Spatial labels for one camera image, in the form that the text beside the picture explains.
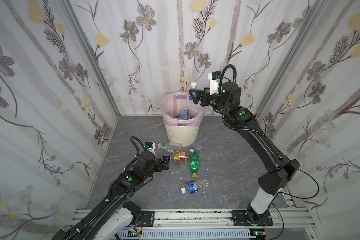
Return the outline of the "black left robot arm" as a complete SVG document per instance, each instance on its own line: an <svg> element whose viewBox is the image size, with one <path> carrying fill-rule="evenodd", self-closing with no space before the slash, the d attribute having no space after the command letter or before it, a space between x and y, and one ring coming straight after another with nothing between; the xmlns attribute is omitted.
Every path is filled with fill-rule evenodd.
<svg viewBox="0 0 360 240"><path fill-rule="evenodd" d="M130 137L136 149L134 159L108 187L106 196L69 230L59 230L54 240L105 240L124 227L141 221L141 208L131 197L154 177L170 168L170 156L157 158L137 137Z"/></svg>

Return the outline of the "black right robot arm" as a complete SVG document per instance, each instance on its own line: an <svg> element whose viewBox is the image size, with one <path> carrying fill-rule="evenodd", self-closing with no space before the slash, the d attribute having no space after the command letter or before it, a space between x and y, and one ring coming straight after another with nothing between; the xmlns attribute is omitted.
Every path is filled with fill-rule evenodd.
<svg viewBox="0 0 360 240"><path fill-rule="evenodd" d="M261 129L255 115L240 105L242 89L236 83L236 67L229 64L222 72L212 75L219 77L217 93L213 93L212 88L190 89L189 93L195 105L210 106L215 113L221 114L224 125L240 134L264 164L267 172L259 177L259 190L245 213L246 222L256 226L268 219L271 203L300 164L284 155Z"/></svg>

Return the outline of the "clear bottle dark blue label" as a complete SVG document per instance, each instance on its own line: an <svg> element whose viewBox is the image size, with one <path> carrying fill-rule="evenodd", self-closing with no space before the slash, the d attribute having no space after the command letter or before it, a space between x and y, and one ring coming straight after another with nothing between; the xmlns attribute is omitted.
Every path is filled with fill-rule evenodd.
<svg viewBox="0 0 360 240"><path fill-rule="evenodd" d="M197 97L197 82L192 82L189 90L189 100L193 101Z"/></svg>

